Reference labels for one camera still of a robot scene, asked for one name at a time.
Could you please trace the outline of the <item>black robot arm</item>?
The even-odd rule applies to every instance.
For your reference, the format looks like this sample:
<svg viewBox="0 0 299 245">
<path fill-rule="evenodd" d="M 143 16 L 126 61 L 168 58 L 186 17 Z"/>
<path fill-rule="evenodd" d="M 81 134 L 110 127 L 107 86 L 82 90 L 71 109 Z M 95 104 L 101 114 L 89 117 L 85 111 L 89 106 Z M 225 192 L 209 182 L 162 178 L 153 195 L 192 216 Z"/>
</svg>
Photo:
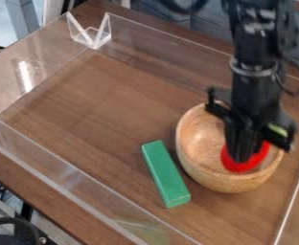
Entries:
<svg viewBox="0 0 299 245">
<path fill-rule="evenodd" d="M 230 88 L 206 89 L 205 110 L 222 120 L 225 151 L 242 164 L 264 143 L 291 148 L 296 124 L 280 99 L 281 94 L 299 95 L 299 87 L 284 84 L 299 29 L 293 0 L 221 0 L 221 5 L 233 43 Z"/>
</svg>

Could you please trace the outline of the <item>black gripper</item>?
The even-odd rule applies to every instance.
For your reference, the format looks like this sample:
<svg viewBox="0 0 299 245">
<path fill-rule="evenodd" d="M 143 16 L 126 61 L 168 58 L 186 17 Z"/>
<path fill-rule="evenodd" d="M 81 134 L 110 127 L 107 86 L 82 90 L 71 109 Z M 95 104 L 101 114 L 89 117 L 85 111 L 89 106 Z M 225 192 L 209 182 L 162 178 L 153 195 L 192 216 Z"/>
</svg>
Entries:
<svg viewBox="0 0 299 245">
<path fill-rule="evenodd" d="M 230 89 L 209 86 L 205 111 L 224 122 L 226 153 L 236 163 L 249 161 L 261 148 L 257 130 L 268 123 L 285 129 L 289 151 L 296 124 L 280 105 L 284 91 L 284 63 L 248 64 L 236 57 L 229 61 Z"/>
</svg>

